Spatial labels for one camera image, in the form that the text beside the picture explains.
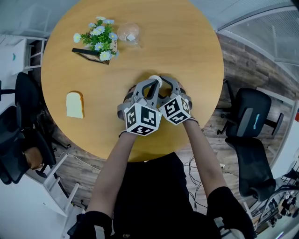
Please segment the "black shirt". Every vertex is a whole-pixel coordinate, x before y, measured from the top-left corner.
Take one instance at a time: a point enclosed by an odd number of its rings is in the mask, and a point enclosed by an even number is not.
[[[80,214],[71,239],[96,239],[97,226],[104,229],[106,239],[220,238],[214,222],[219,217],[225,228],[241,231],[246,239],[255,237],[249,216],[229,188],[215,189],[207,204],[207,215],[192,210],[183,164],[174,153],[146,163],[128,163],[113,222],[102,212]],[[115,234],[110,236],[112,223]]]

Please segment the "black office chair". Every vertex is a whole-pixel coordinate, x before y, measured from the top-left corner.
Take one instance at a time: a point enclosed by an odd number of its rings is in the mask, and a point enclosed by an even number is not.
[[[65,149],[71,145],[65,146],[55,140],[42,120],[37,120],[37,116],[42,110],[41,97],[37,83],[27,74],[18,74],[15,90],[2,90],[1,92],[2,94],[15,93],[15,104],[17,106],[8,108],[2,114],[3,116],[1,115],[4,123],[1,125],[0,120],[0,138],[2,139],[3,135],[6,135],[7,138],[3,142],[0,140],[1,179],[3,179],[3,182],[9,183],[9,180],[5,177],[6,174],[12,182],[18,183],[22,175],[29,169],[22,152],[30,147],[37,147],[40,150],[44,165],[40,171],[36,170],[36,172],[38,175],[46,177],[44,174],[46,166],[56,164],[51,142],[59,144]]]
[[[239,191],[242,197],[253,196],[259,202],[267,200],[275,191],[276,181],[260,140],[254,138],[226,138],[239,162]]]
[[[15,89],[0,90],[1,94],[15,94],[15,105],[17,106],[17,114],[20,115],[18,120],[21,120],[21,129],[36,128],[39,126],[40,130],[51,140],[53,143],[60,145],[61,147],[68,149],[70,144],[64,145],[55,138],[52,137],[53,131],[49,132],[46,124],[44,123],[43,116],[45,110],[43,109],[43,95],[39,86],[35,80],[29,75],[20,72],[17,76]]]
[[[267,119],[271,99],[268,95],[254,90],[241,88],[237,92],[236,97],[232,92],[231,86],[227,80],[223,82],[228,86],[228,92],[231,100],[230,108],[218,108],[229,114],[222,114],[222,118],[226,118],[227,122],[222,130],[218,130],[217,134],[226,132],[227,137],[257,137],[264,124],[273,128],[273,137],[277,133],[284,115],[281,113],[277,122]]]

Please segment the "green leaves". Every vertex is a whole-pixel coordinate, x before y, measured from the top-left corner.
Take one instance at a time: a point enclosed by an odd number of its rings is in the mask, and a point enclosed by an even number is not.
[[[103,20],[97,20],[95,23],[95,27],[91,27],[89,29],[89,32],[85,34],[81,34],[81,39],[84,45],[90,45],[90,50],[95,50],[95,44],[98,42],[103,43],[102,48],[98,51],[98,54],[100,55],[103,51],[110,50],[110,44],[112,40],[109,38],[109,33],[113,32],[113,27],[110,24],[107,24],[105,27],[105,31],[100,35],[91,35],[90,33],[97,28],[98,26],[101,26],[103,24]]]
[[[89,34],[88,33],[81,34],[81,39],[82,39],[83,44],[85,44],[85,45],[91,43],[91,39],[89,38]]]
[[[103,23],[103,20],[99,19],[95,25],[97,25],[97,27],[98,27],[98,26],[102,25],[102,23]]]
[[[110,43],[109,42],[104,42],[103,43],[103,50],[109,50],[110,49]]]

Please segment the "wrist strap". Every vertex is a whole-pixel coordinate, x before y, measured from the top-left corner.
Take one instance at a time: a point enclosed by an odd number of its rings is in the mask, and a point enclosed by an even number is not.
[[[195,118],[193,118],[193,117],[190,117],[189,119],[187,119],[187,120],[192,120],[192,121],[195,121],[198,125],[199,125],[199,123],[198,123],[198,121],[195,119]]]
[[[127,132],[127,130],[125,129],[125,130],[121,131],[120,134],[118,135],[118,137],[120,137],[122,135],[122,133],[124,133],[124,132]]]

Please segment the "slice of bread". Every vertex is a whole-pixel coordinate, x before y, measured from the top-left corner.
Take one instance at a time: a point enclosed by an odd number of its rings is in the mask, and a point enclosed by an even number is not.
[[[83,95],[77,91],[71,91],[66,95],[66,116],[83,119]]]

